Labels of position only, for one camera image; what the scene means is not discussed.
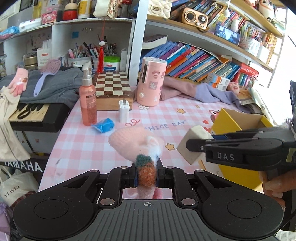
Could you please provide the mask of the person's right hand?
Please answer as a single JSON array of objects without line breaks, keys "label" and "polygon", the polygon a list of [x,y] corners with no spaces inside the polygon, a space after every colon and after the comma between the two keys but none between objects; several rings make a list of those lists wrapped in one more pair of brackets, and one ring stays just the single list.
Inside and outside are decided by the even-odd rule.
[{"label": "person's right hand", "polygon": [[259,178],[262,181],[262,188],[265,195],[272,197],[286,210],[285,201],[282,199],[283,194],[296,188],[296,171],[291,170],[280,176],[268,180],[265,172],[259,172]]}]

